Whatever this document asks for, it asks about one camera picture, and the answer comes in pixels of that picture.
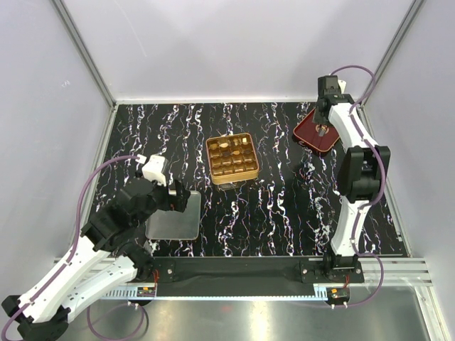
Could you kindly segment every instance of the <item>metal floor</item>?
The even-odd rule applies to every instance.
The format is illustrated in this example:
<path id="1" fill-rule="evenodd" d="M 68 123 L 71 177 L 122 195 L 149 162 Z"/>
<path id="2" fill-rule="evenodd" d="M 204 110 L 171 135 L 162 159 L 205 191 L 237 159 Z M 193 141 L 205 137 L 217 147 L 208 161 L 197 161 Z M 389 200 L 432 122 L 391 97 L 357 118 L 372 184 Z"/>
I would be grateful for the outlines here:
<path id="1" fill-rule="evenodd" d="M 369 295 L 352 288 L 353 301 Z M 97 301 L 92 320 L 121 301 Z M 317 305 L 309 308 L 302 305 Z M 385 287 L 359 308 L 320 308 L 316 302 L 154 301 L 145 308 L 149 328 L 133 340 L 150 341 L 427 341 L 429 336 L 412 288 Z M 140 313 L 123 307 L 95 325 L 102 335 L 127 336 L 137 326 Z M 98 340 L 88 329 L 86 314 L 71 323 L 62 341 Z"/>

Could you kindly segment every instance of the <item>gold tray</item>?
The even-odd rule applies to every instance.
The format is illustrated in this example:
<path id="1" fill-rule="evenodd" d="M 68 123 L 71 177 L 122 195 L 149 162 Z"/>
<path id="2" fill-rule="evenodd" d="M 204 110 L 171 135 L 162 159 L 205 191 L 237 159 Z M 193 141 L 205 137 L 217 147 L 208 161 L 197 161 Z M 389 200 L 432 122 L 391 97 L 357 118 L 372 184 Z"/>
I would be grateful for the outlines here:
<path id="1" fill-rule="evenodd" d="M 257 178 L 259 164 L 248 133 L 211 137 L 205 147 L 215 185 Z"/>

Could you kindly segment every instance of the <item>cable connector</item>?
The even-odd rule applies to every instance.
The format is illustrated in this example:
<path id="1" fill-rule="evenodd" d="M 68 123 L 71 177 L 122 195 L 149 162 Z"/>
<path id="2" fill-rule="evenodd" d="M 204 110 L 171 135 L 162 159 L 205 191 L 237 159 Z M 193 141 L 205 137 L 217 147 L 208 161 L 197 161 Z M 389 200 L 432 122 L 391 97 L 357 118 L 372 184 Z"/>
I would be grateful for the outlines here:
<path id="1" fill-rule="evenodd" d="M 31 298 L 27 298 L 26 300 L 24 300 L 23 298 L 21 299 L 21 303 L 23 302 L 23 305 L 29 305 L 29 306 L 33 306 L 35 304 L 35 301 L 32 301 Z"/>
<path id="2" fill-rule="evenodd" d="M 134 309 L 137 310 L 139 308 L 139 303 L 132 303 L 131 301 L 127 301 L 129 307 L 134 305 Z"/>
<path id="3" fill-rule="evenodd" d="M 136 162 L 137 162 L 137 163 L 140 163 L 140 164 L 142 164 L 142 165 L 144 165 L 144 164 L 146 163 L 146 161 L 147 161 L 147 157 L 146 157 L 146 156 L 143 156 L 143 155 L 141 155 L 141 154 L 137 154 L 137 157 L 138 157 L 138 158 L 136 159 Z"/>

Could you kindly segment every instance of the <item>white wall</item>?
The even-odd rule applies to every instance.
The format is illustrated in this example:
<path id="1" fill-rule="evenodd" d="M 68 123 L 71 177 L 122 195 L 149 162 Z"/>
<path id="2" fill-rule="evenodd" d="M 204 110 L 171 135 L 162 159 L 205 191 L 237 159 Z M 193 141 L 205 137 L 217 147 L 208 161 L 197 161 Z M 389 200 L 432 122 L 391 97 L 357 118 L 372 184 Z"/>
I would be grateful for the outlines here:
<path id="1" fill-rule="evenodd" d="M 415 256 L 455 336 L 455 2 L 427 1 L 367 103 Z"/>
<path id="2" fill-rule="evenodd" d="M 0 32 L 2 301 L 68 247 L 108 107 L 50 1 L 1 1 Z"/>
<path id="3" fill-rule="evenodd" d="M 65 0 L 116 99 L 312 99 L 372 68 L 412 0 Z M 368 77 L 349 74 L 357 97 Z"/>

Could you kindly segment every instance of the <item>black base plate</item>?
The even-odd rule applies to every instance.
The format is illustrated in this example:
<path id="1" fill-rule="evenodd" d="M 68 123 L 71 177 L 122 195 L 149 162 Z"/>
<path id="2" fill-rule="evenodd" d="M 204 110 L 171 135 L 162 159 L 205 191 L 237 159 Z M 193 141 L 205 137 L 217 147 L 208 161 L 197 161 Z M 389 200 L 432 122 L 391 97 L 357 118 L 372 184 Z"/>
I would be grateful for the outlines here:
<path id="1" fill-rule="evenodd" d="M 349 283 L 365 283 L 362 264 L 357 262 L 354 270 L 333 270 L 331 274 L 323 271 L 322 260 L 305 259 L 300 261 L 301 281 L 303 283 L 346 283 L 349 275 Z"/>
<path id="2" fill-rule="evenodd" d="M 303 258 L 155 257 L 157 296 L 314 295 L 314 286 L 301 282 Z"/>

